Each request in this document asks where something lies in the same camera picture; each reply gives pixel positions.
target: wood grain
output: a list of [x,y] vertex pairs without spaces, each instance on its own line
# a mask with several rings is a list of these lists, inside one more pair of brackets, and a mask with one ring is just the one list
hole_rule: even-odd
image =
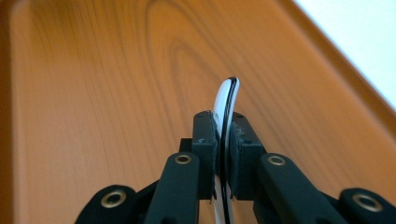
[[17,223],[71,223],[97,190],[158,179],[231,76],[269,151],[334,197],[396,203],[394,112],[291,2],[34,0],[9,15]]

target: wooden table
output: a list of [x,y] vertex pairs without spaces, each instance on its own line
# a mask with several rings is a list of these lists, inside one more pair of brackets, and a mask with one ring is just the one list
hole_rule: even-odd
[[[291,1],[0,1],[1,223],[71,223],[158,179],[223,79],[322,191],[396,203],[396,116]],[[200,222],[213,223],[201,202]],[[251,203],[235,206],[251,223]]]

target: wooden surface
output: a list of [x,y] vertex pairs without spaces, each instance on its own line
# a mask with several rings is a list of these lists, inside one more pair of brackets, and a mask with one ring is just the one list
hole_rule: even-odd
[[[396,203],[394,112],[290,2],[0,6],[2,223],[71,223],[97,190],[158,179],[231,76],[268,151],[334,197],[359,186]],[[251,203],[234,210],[253,222]],[[201,202],[200,222],[212,214]]]

